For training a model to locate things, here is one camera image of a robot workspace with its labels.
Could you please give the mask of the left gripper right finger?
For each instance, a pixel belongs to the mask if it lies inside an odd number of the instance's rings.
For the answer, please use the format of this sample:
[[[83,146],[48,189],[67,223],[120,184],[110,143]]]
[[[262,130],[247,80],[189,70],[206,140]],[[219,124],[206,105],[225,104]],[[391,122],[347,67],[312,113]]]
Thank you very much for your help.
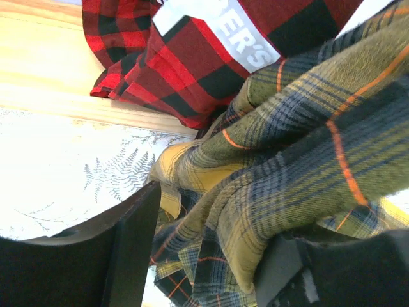
[[[408,306],[408,230],[369,239],[276,235],[255,291],[258,306]]]

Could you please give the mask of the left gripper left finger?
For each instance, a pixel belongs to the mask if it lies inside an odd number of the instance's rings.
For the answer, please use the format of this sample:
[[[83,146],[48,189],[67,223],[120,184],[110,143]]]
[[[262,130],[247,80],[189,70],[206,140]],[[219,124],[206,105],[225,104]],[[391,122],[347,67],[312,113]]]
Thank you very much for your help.
[[[51,237],[1,239],[2,306],[140,306],[160,205],[150,182]]]

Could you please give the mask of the yellow plaid flannel shirt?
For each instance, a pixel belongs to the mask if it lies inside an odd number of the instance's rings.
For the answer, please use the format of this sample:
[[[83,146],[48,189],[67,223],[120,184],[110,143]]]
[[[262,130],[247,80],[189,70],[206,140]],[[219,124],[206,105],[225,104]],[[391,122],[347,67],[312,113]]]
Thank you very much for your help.
[[[168,147],[151,264],[177,306],[255,306],[276,234],[316,224],[368,238],[406,228],[408,2],[252,74],[201,138]]]

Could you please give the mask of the red black plaid shirt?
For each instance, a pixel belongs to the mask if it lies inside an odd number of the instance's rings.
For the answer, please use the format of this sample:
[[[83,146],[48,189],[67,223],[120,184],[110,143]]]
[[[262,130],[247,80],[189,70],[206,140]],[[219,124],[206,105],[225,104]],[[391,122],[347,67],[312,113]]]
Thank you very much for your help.
[[[358,1],[83,1],[95,97],[202,129],[253,72],[334,38]]]

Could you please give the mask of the floral patterned table mat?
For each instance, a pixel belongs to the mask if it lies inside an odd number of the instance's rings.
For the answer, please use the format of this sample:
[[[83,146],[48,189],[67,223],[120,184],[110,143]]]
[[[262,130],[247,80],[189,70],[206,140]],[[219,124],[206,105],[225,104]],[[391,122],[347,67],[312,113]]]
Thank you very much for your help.
[[[170,145],[189,137],[1,110],[1,236],[51,236],[117,205]]]

